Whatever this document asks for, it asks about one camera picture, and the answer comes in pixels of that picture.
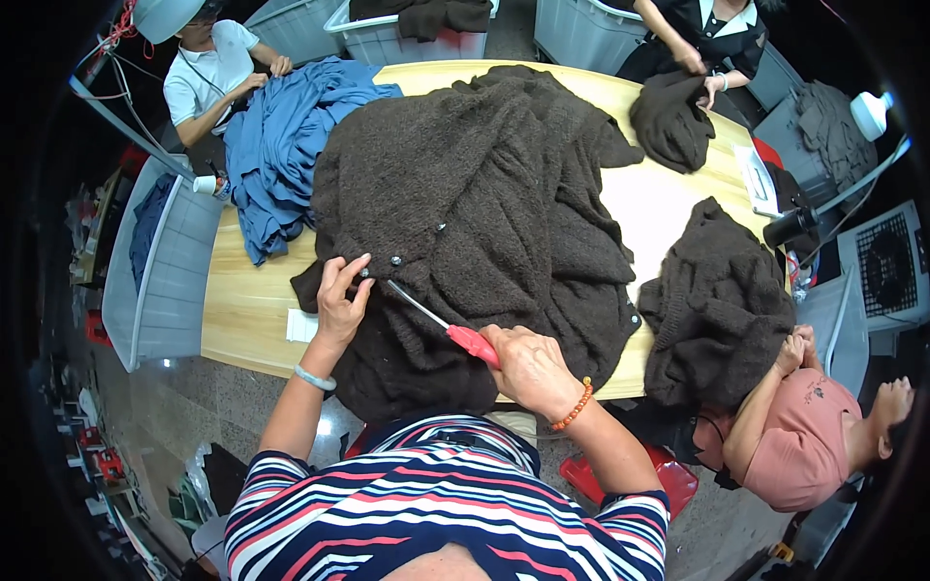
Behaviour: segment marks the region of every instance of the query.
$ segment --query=bottle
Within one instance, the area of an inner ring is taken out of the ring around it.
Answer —
[[[233,205],[233,185],[226,178],[201,176],[193,181],[196,193],[208,193],[226,205]]]

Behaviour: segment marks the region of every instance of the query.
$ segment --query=granite floor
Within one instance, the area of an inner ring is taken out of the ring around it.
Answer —
[[[535,10],[535,0],[501,0],[485,56],[532,60]],[[93,307],[100,296],[88,293],[86,300]],[[168,366],[148,362],[128,374],[113,350],[82,341],[73,343],[72,356],[96,366],[107,433],[139,480],[150,527],[182,561],[187,559],[190,546],[167,517],[168,488],[175,488],[184,460],[201,442],[218,442],[248,462],[285,381],[200,357]],[[358,418],[329,399],[310,463],[322,467],[337,461],[339,437],[349,433],[352,441],[361,427]],[[558,474],[559,464],[577,454],[577,447],[568,440],[540,441],[539,451],[543,480],[593,509]],[[726,579],[756,551],[777,542],[788,523],[788,515],[776,514],[745,490],[721,490],[711,472],[698,472],[697,496],[669,531],[670,581]]]

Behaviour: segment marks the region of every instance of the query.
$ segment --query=beaded bracelet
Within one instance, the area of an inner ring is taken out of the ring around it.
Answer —
[[[591,387],[591,378],[588,376],[585,376],[585,378],[581,380],[581,383],[584,384],[584,395],[582,395],[581,399],[578,400],[578,405],[575,406],[575,409],[573,409],[571,413],[568,414],[568,417],[566,417],[564,420],[562,420],[561,422],[555,422],[554,424],[552,424],[552,429],[567,428],[568,424],[572,423],[572,420],[578,417],[578,413],[581,411],[582,408],[584,408],[585,403],[587,403],[588,400],[591,398],[591,395],[594,393],[594,388]]]

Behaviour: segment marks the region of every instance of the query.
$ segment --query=white polo shirt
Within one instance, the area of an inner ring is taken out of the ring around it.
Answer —
[[[171,123],[175,126],[186,119],[203,115],[226,93],[255,72],[255,63],[248,51],[259,42],[256,35],[235,20],[217,21],[210,35],[216,50],[191,52],[179,48],[180,54],[175,56],[168,69],[164,86],[165,101],[171,112]],[[218,125],[213,128],[213,134],[219,135],[225,130],[226,124]]]

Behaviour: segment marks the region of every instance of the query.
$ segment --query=blue garment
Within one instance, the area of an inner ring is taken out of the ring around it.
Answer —
[[[142,275],[145,273],[149,251],[152,250],[155,231],[158,230],[158,220],[162,217],[176,178],[173,174],[159,176],[145,199],[133,209],[136,213],[136,227],[132,229],[132,240],[129,242],[129,262],[132,263],[132,278],[136,280],[136,294],[142,287]]]
[[[369,101],[403,96],[397,85],[372,83],[380,70],[336,57],[312,62],[271,79],[230,120],[226,170],[256,266],[285,252],[304,223],[312,227],[313,168],[336,123]]]

